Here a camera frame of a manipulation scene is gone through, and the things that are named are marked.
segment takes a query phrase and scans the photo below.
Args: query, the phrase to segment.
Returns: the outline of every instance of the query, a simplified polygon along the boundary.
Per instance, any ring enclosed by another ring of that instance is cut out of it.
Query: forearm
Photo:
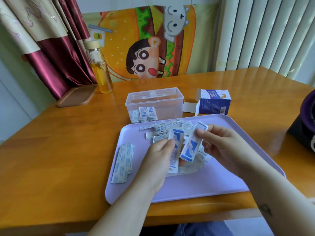
[[[145,184],[133,181],[88,236],[139,235],[153,196]]]
[[[315,235],[315,206],[269,165],[244,179],[275,235]]]

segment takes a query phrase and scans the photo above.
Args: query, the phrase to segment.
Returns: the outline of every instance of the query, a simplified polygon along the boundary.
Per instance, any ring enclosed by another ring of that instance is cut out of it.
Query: clear plastic box
[[[132,111],[154,107],[159,120],[183,117],[184,96],[178,88],[156,89],[129,93],[126,107],[131,120]]]

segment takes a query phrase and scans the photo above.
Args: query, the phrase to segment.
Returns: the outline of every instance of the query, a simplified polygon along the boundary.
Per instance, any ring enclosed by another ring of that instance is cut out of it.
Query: black bag
[[[315,152],[315,90],[304,99],[300,114],[288,130],[303,146]]]

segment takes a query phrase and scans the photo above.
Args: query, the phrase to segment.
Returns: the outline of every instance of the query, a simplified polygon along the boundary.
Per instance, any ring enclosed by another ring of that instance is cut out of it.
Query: barcode
[[[225,114],[225,109],[226,109],[226,107],[220,108],[220,113],[221,113],[221,114]]]

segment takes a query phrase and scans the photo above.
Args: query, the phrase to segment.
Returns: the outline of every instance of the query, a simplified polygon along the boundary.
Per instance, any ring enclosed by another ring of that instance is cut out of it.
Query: hand
[[[197,135],[203,138],[204,151],[213,156],[228,171],[244,179],[250,169],[268,165],[232,129],[214,124],[208,126],[208,131],[197,130]]]
[[[156,194],[163,186],[168,173],[174,147],[173,139],[162,139],[152,144],[144,156],[134,181],[146,184]]]

